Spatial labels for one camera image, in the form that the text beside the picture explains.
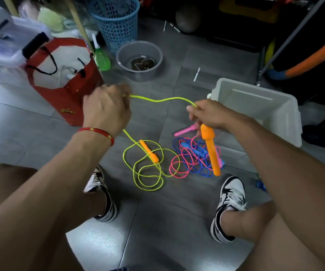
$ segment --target yellow jump rope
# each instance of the yellow jump rope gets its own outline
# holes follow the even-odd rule
[[[153,102],[153,103],[161,103],[161,102],[164,102],[164,101],[170,101],[170,100],[184,100],[184,101],[186,101],[186,102],[188,102],[188,103],[190,103],[191,105],[193,105],[193,106],[196,107],[196,104],[194,104],[192,101],[190,101],[190,100],[188,100],[188,99],[185,99],[185,98],[182,98],[182,97],[171,97],[171,98],[166,98],[166,99],[162,99],[162,100],[153,100],[153,99],[149,99],[149,98],[146,98],[146,97],[143,97],[143,96],[137,96],[137,95],[131,95],[130,97],[131,97],[131,98],[138,98],[138,99],[142,99],[142,100],[150,101],[150,102]],[[211,157],[211,163],[212,163],[212,168],[213,168],[213,171],[214,171],[214,175],[216,175],[216,176],[220,176],[220,168],[219,168],[219,165],[218,165],[218,160],[217,160],[217,158],[216,158],[216,149],[215,149],[215,145],[214,145],[214,142],[213,142],[214,131],[213,131],[213,129],[211,129],[210,127],[206,127],[206,126],[204,126],[204,125],[202,125],[201,130],[202,130],[202,133],[201,133],[201,134],[202,134],[202,138],[205,139],[205,141],[206,141],[206,143],[207,143],[207,149],[208,149],[208,151],[209,151],[209,155],[210,155],[210,157]],[[174,153],[176,156],[178,156],[178,154],[177,154],[175,151],[173,151],[173,150],[170,150],[170,149],[168,149],[168,148],[163,148],[163,147],[161,147],[161,146],[160,146],[157,142],[155,142],[155,141],[150,141],[150,140],[140,140],[140,141],[137,142],[137,141],[135,141],[135,140],[134,140],[134,139],[129,135],[129,133],[128,133],[126,130],[124,130],[124,132],[125,132],[125,134],[129,137],[129,139],[130,139],[131,141],[133,141],[133,143],[134,143],[133,145],[129,146],[127,149],[124,150],[124,153],[123,153],[123,155],[122,155],[122,158],[123,158],[125,164],[126,164],[126,165],[127,165],[127,166],[132,170],[132,171],[133,171],[133,179],[134,179],[134,183],[135,183],[135,185],[136,185],[138,188],[140,188],[140,189],[142,189],[142,190],[144,190],[144,191],[156,191],[156,190],[160,189],[160,188],[163,186],[163,184],[164,184],[164,179],[163,179],[162,175],[165,176],[165,177],[173,177],[173,176],[177,173],[178,169],[180,168],[180,163],[179,163],[179,164],[178,164],[178,168],[175,170],[175,173],[172,174],[172,175],[167,175],[167,174],[165,174],[165,173],[162,171],[162,169],[161,169],[161,165],[160,165],[160,164],[161,164],[162,161],[164,160],[164,150],[170,151],[170,152]],[[149,150],[149,148],[147,147],[147,145],[145,144],[145,142],[154,143],[154,144],[157,145],[158,148],[156,148],[155,150]],[[130,148],[134,147],[135,145],[139,146],[139,147],[140,147],[140,148],[145,152],[146,155],[145,155],[144,157],[142,157],[141,159],[139,159],[139,160],[134,164],[134,166],[131,167],[131,166],[127,163],[127,161],[126,161],[126,159],[125,159],[125,154],[126,154],[126,152],[127,152]],[[161,150],[162,158],[161,158],[160,161],[156,162],[156,159],[154,159],[154,155],[155,155],[154,152],[155,152],[155,151],[158,151],[158,150]],[[141,161],[143,161],[146,157],[149,157],[149,158],[151,159],[152,164],[150,164],[150,165],[145,165],[145,166],[143,166],[142,168],[140,168],[139,171],[136,171],[136,168],[137,168],[138,163],[141,162]],[[155,166],[155,167],[158,169],[158,171],[159,171],[159,175],[143,175],[143,174],[142,174],[142,170],[144,170],[144,169],[146,169],[146,168],[148,168],[148,167],[152,167],[152,166]],[[144,183],[141,181],[141,177],[145,177],[145,178],[152,178],[152,177],[155,177],[155,178],[157,178],[157,180],[156,180],[155,184],[153,184],[153,185],[146,185],[146,184],[144,184]]]

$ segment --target storage box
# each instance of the storage box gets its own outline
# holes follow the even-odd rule
[[[26,59],[22,49],[39,33],[44,32],[50,39],[48,27],[19,17],[12,17],[14,25],[6,32],[10,39],[0,39],[0,83],[32,89],[24,66]]]
[[[226,107],[254,118],[263,127],[291,144],[302,145],[301,115],[292,95],[221,78],[208,95]],[[215,138],[217,145],[243,151],[232,134],[221,131]]]

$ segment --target sneaker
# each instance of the sneaker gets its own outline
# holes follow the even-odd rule
[[[244,184],[239,177],[231,176],[225,180],[220,189],[220,201],[215,217],[210,226],[210,235],[220,243],[234,241],[235,237],[227,236],[220,226],[220,216],[226,210],[244,211],[246,206]]]
[[[103,223],[110,223],[116,218],[117,207],[111,199],[109,190],[105,183],[104,173],[102,172],[102,167],[100,165],[95,168],[93,174],[88,180],[84,192],[104,192],[106,195],[106,211],[102,215],[94,217],[95,219]]]

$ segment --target red paper bag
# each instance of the red paper bag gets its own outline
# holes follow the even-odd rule
[[[83,96],[104,83],[82,39],[55,38],[27,61],[29,83],[72,126],[82,126]]]

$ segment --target hand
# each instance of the hand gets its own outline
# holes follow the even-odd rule
[[[195,104],[197,107],[189,105],[186,109],[190,113],[189,118],[192,121],[197,119],[196,124],[199,126],[198,129],[203,123],[209,127],[229,130],[230,123],[234,123],[235,120],[240,118],[249,118],[210,99],[197,101]],[[200,130],[198,130],[197,135],[201,136]]]
[[[83,97],[83,127],[100,128],[116,137],[131,118],[127,84],[102,85]]]

